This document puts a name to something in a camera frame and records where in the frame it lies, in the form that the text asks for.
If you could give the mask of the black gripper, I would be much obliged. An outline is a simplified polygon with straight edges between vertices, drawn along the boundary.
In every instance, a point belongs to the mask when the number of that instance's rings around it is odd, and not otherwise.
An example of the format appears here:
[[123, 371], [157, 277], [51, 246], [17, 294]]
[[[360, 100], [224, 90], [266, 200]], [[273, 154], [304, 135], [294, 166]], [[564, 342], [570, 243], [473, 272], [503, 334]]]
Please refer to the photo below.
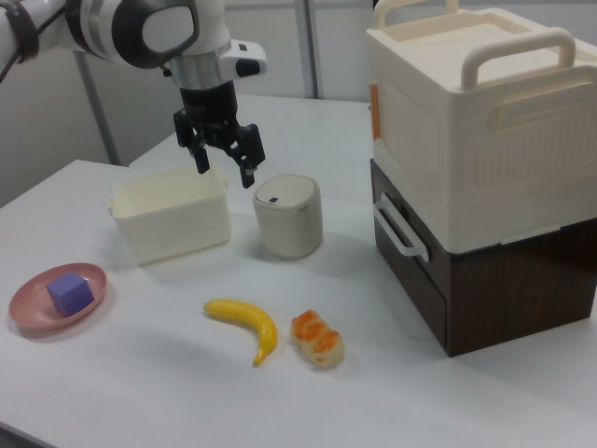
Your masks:
[[180, 90], [184, 109], [174, 114], [177, 143], [185, 147], [200, 175], [210, 169], [207, 143], [225, 143], [224, 151], [239, 166], [244, 189], [255, 184], [255, 171], [266, 159], [256, 124], [241, 126], [234, 83], [205, 90]]

